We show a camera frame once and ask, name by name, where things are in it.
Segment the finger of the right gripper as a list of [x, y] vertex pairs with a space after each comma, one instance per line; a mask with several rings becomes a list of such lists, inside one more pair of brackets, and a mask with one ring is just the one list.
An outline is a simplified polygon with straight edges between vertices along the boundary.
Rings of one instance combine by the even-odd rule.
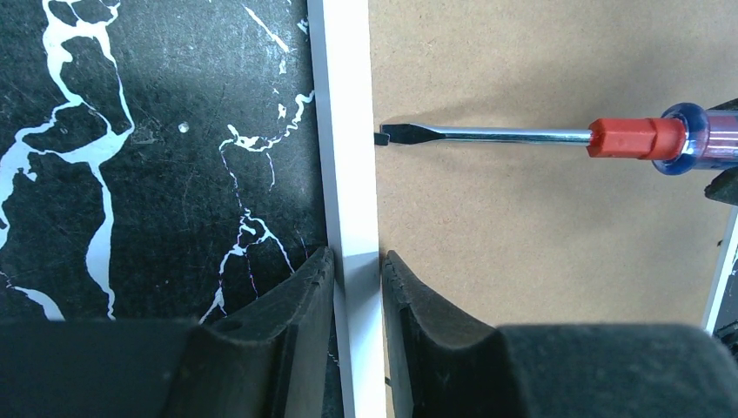
[[712, 108], [713, 111], [738, 111], [738, 98], [729, 100], [728, 102], [718, 104]]
[[738, 168], [730, 168], [721, 172], [704, 189], [707, 199], [731, 206], [738, 205]]

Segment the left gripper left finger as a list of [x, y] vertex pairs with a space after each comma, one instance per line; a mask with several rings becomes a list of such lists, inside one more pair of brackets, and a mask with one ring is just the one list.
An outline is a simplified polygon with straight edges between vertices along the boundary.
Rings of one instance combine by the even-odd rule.
[[248, 306], [195, 320], [1, 324], [4, 417], [335, 413], [334, 256], [317, 250]]

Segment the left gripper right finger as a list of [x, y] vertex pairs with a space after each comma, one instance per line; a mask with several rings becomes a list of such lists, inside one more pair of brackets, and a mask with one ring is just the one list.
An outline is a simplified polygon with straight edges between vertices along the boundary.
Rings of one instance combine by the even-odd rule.
[[679, 324], [491, 327], [395, 252], [382, 266], [398, 417], [734, 417], [737, 364]]

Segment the blue red screwdriver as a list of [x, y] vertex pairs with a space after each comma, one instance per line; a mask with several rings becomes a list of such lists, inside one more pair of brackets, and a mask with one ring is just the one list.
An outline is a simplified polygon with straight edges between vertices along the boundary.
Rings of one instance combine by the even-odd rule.
[[737, 167], [737, 112], [679, 103], [658, 118], [598, 118], [584, 130], [382, 125], [374, 144], [434, 141], [571, 145], [591, 158], [647, 160], [665, 175]]

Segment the white picture frame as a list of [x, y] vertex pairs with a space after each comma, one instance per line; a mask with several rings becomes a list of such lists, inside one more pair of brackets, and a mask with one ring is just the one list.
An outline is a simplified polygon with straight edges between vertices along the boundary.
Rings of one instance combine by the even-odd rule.
[[671, 98], [718, 98], [734, 1], [311, 1], [346, 415], [386, 414], [380, 241], [508, 325], [694, 327], [725, 212], [641, 163], [435, 145], [377, 152], [393, 111], [568, 126]]

